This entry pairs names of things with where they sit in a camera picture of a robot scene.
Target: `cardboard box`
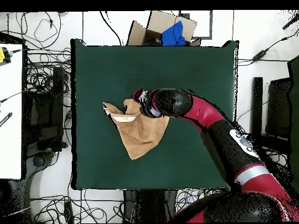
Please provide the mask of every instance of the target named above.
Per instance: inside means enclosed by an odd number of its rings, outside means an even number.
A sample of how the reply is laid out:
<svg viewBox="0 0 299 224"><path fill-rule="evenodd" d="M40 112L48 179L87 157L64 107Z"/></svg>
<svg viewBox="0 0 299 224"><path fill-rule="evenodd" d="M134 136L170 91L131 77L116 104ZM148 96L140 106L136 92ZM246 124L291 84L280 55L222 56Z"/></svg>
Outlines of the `cardboard box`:
<svg viewBox="0 0 299 224"><path fill-rule="evenodd" d="M181 21L183 24L182 36L185 38L187 46L199 46L201 38L191 42L196 22L182 17L177 17L161 11L153 10L149 15L147 28L145 29L136 21L133 21L130 33L128 35L127 46L141 46L146 39L160 39L162 33Z"/></svg>

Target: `white desk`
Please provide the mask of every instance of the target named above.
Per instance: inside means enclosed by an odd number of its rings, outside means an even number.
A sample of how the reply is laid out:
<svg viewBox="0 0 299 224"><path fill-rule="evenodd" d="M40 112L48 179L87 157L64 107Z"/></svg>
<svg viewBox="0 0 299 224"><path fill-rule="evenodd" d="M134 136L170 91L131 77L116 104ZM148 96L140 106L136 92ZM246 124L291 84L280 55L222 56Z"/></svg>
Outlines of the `white desk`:
<svg viewBox="0 0 299 224"><path fill-rule="evenodd" d="M0 44L9 51L22 49L20 44ZM0 66L0 100L22 91L22 51L11 57L11 63ZM22 94L0 106L0 121L9 113L10 119L0 127L0 179L21 178L22 157Z"/></svg>

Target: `dark green tabletop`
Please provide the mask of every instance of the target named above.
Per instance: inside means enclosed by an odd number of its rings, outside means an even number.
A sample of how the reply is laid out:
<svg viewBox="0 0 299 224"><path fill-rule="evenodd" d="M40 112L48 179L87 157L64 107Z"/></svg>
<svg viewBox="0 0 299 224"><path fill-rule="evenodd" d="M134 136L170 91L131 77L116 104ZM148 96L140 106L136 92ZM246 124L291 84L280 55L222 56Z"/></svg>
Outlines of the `dark green tabletop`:
<svg viewBox="0 0 299 224"><path fill-rule="evenodd" d="M215 48L88 47L74 40L76 188L225 186L191 123L170 119L159 145L131 160L102 102L123 110L124 99L138 88L191 89L232 119L235 49L234 41Z"/></svg>

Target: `tan cloth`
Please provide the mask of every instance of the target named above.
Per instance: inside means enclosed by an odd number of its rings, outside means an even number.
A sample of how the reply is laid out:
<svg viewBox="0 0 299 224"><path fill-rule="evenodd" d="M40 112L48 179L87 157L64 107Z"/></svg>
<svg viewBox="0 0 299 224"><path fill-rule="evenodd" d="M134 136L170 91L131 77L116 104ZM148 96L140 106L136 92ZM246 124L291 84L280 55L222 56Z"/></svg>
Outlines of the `tan cloth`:
<svg viewBox="0 0 299 224"><path fill-rule="evenodd" d="M149 118L140 113L140 105L133 99L124 101L126 114L109 103L103 103L119 129L129 157L134 160L157 146L168 125L169 117Z"/></svg>

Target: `towel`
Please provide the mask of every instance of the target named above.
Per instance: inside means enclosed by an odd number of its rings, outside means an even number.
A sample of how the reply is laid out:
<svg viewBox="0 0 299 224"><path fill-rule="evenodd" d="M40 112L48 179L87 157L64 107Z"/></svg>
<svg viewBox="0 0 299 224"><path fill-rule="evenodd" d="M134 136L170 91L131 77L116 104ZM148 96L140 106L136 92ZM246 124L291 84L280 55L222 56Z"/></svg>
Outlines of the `towel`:
<svg viewBox="0 0 299 224"><path fill-rule="evenodd" d="M182 36L183 24L181 21L175 23L162 33L163 46L184 46L185 38Z"/></svg>
<svg viewBox="0 0 299 224"><path fill-rule="evenodd" d="M104 111L111 116L128 155L135 160L156 147L163 137L169 117L149 118L140 113L140 105L133 99L124 101L126 113L109 103L103 103Z"/></svg>

